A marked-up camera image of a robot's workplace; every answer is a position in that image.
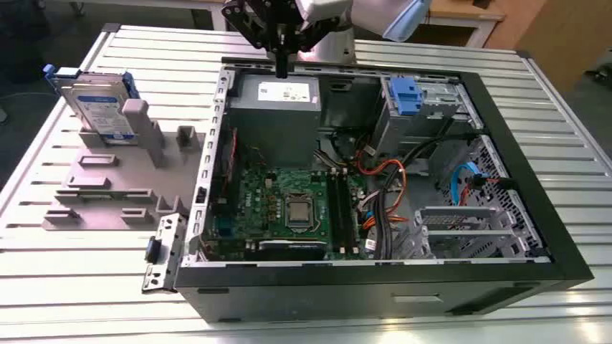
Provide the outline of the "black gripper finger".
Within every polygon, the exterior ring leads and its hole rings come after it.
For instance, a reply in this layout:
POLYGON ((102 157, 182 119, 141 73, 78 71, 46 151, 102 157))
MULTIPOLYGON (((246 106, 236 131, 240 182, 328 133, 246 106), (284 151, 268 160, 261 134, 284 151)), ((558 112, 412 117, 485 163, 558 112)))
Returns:
POLYGON ((225 1, 221 15, 249 44, 272 55, 276 77, 282 78, 278 9, 273 1, 225 1))
POLYGON ((345 1, 289 1, 282 28, 282 78, 288 77, 290 56, 308 52, 336 30, 345 14, 345 1))

